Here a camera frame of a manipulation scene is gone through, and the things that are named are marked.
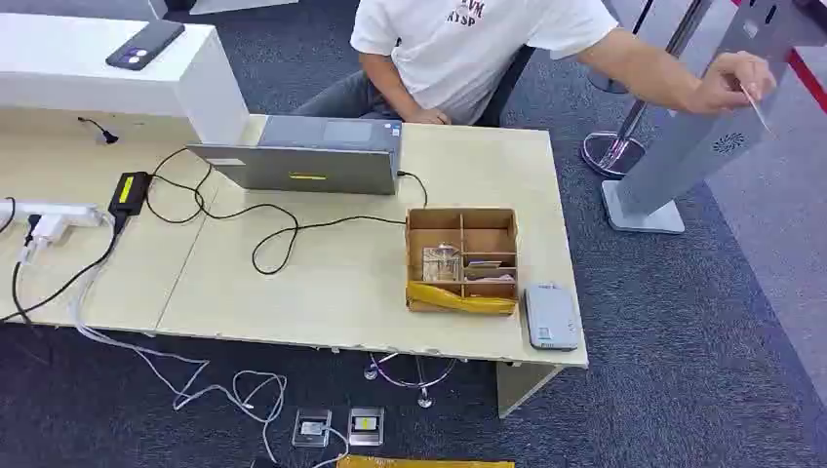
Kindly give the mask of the person's left hand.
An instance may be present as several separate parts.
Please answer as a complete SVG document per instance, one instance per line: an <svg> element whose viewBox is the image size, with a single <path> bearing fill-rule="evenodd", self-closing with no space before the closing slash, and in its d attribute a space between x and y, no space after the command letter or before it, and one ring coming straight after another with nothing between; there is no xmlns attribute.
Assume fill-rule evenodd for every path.
<svg viewBox="0 0 827 468"><path fill-rule="evenodd" d="M708 66L687 96L683 109L695 114L716 114L752 106L776 88L769 63L741 51L722 53Z"/></svg>

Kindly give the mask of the person's right hand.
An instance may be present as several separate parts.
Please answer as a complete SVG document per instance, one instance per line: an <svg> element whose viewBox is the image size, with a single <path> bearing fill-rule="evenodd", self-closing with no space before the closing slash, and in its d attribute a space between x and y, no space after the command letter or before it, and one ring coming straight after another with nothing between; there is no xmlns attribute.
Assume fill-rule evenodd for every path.
<svg viewBox="0 0 827 468"><path fill-rule="evenodd" d="M450 125L451 118L438 108L420 108L417 107L411 111L407 111L404 120L408 123L426 124L426 125Z"/></svg>

